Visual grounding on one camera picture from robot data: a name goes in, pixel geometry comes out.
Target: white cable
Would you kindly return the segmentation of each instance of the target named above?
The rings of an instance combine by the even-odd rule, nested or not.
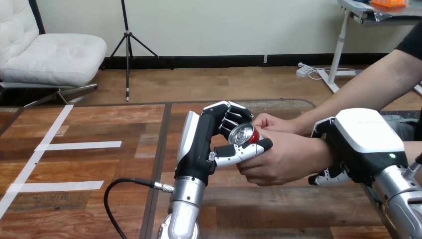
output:
[[[309,72],[308,77],[313,79],[313,80],[322,80],[322,78],[314,78],[311,76],[312,73],[318,73],[318,70],[325,70],[327,72],[330,72],[331,68],[330,67],[324,67],[324,68],[317,68],[317,67],[312,67],[312,71]],[[337,70],[349,70],[349,71],[355,71],[355,69],[351,69],[351,68],[337,68]]]

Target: chair leg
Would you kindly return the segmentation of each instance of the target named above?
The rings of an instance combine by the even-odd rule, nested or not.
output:
[[[39,99],[39,100],[37,100],[37,101],[34,101],[34,102],[32,102],[32,103],[29,103],[29,104],[25,105],[25,106],[24,106],[24,108],[34,107],[34,106],[40,105],[40,104],[42,104],[42,103],[45,103],[45,102],[48,102],[48,101],[54,100],[54,99],[56,98],[56,94],[57,94],[57,93],[58,93],[58,92],[52,93],[52,94],[47,95],[46,97],[43,97],[43,98],[41,98],[41,99]]]
[[[70,95],[70,94],[81,92],[81,91],[87,91],[87,90],[94,91],[97,87],[98,86],[96,84],[90,84],[90,85],[85,85],[85,86],[81,86],[81,87],[77,87],[73,89],[64,90],[64,91],[61,91],[60,94],[61,96],[66,96],[66,95]]]
[[[88,91],[88,90],[94,91],[96,88],[97,88],[96,84],[90,84],[90,85],[81,86],[81,87],[78,87],[78,88],[68,89],[68,90],[64,90],[64,91],[61,91],[59,89],[57,92],[54,92],[50,95],[47,95],[46,97],[43,97],[43,98],[41,98],[37,101],[34,101],[32,103],[25,105],[24,108],[34,107],[34,106],[43,104],[43,103],[51,101],[51,100],[56,100],[56,99],[59,99],[63,104],[68,105],[69,103],[64,98],[64,96],[70,95],[70,94],[73,94],[73,93],[82,92],[82,91]]]
[[[68,105],[69,103],[67,102],[67,100],[65,100],[65,98],[63,98],[63,95],[61,93],[62,92],[60,90],[56,93],[57,98],[61,100],[63,104]]]

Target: can top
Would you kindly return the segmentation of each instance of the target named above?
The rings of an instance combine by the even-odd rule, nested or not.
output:
[[[228,136],[228,143],[241,145],[246,143],[253,135],[254,127],[251,123],[236,126]]]

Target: white desk leg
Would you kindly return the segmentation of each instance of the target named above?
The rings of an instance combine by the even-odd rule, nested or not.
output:
[[[328,78],[326,74],[322,74],[322,75],[320,74],[321,78],[328,85],[328,87],[330,87],[333,93],[338,91],[338,86],[334,83],[334,79],[337,74],[337,68],[340,62],[341,53],[343,52],[344,41],[346,39],[346,33],[347,33],[347,25],[349,24],[350,15],[351,15],[350,10],[346,10],[346,12],[344,13],[343,26],[341,27],[340,36],[338,36],[337,47],[335,49],[334,59],[332,61],[331,70],[330,70],[330,74]]]
[[[420,85],[416,85],[414,90],[422,96],[422,87]]]

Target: tripod leg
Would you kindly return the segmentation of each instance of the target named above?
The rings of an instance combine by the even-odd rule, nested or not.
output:
[[[132,35],[133,39],[135,39],[137,42],[139,42],[139,44],[141,44],[143,47],[145,47],[145,49],[147,49],[149,52],[151,52],[155,57],[157,57],[158,59],[160,58],[157,54],[155,54],[155,52],[153,52],[151,49],[149,49],[146,45],[144,45],[144,43],[142,43],[140,40],[138,40],[138,38],[136,38],[134,35]],[[161,58],[161,60],[164,62],[164,64],[174,70],[174,67],[170,64],[170,62],[168,62],[167,60],[164,60],[163,58]]]
[[[126,101],[129,101],[129,35],[126,37]]]
[[[126,36],[123,36],[123,38],[120,40],[119,44],[117,45],[116,49],[114,50],[114,52],[111,54],[110,59],[111,60],[113,58],[113,56],[116,54],[118,48],[120,47],[120,45],[122,44],[123,40],[126,38]]]
[[[133,53],[132,53],[132,43],[130,42],[130,37],[128,37],[127,40],[129,41],[129,54],[130,54],[130,67],[129,67],[129,69],[132,69],[133,68],[133,59],[135,57],[133,56]]]
[[[114,50],[114,52],[111,54],[110,58],[112,58],[116,54],[118,48],[123,43],[123,41],[124,41],[125,38],[126,38],[126,36],[123,36],[123,38],[120,40],[119,44],[117,45],[116,49]]]

